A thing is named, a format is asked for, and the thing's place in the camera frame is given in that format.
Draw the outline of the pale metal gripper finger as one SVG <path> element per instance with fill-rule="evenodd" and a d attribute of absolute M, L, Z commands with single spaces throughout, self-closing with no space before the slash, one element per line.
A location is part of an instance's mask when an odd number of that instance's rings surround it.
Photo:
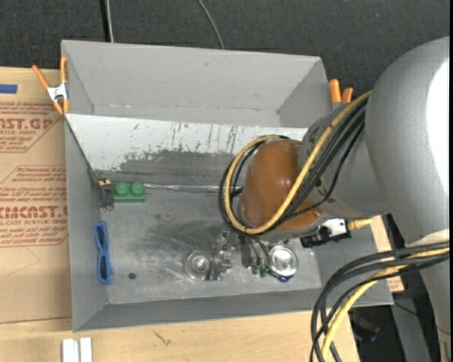
<path fill-rule="evenodd" d="M 216 250 L 234 250 L 235 249 L 235 234 L 229 229 L 223 230 L 217 237 Z"/>
<path fill-rule="evenodd" d="M 222 250 L 217 252 L 211 260 L 211 269 L 209 272 L 209 280 L 219 280 L 221 275 L 233 267 L 233 253 Z"/>

